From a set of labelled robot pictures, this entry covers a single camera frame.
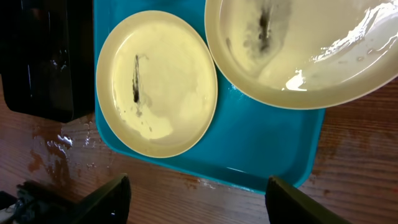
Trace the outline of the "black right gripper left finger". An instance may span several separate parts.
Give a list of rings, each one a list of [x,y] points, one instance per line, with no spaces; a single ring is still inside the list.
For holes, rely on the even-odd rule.
[[[130,203],[130,180],[119,174],[68,211],[65,223],[127,223]]]

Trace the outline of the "yellow plate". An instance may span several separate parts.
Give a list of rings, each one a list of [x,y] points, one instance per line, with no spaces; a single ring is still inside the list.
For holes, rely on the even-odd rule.
[[[397,77],[395,0],[208,0],[204,20],[221,73],[267,105],[328,108]]]
[[[98,57],[96,92],[117,138],[148,157],[192,148],[213,119],[218,81],[208,47],[181,18],[142,11],[121,21]]]

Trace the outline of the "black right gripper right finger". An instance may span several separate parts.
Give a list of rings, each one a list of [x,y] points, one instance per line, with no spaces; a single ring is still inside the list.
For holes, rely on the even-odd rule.
[[[269,177],[265,204],[271,224],[348,224],[344,218],[325,208],[283,179]]]

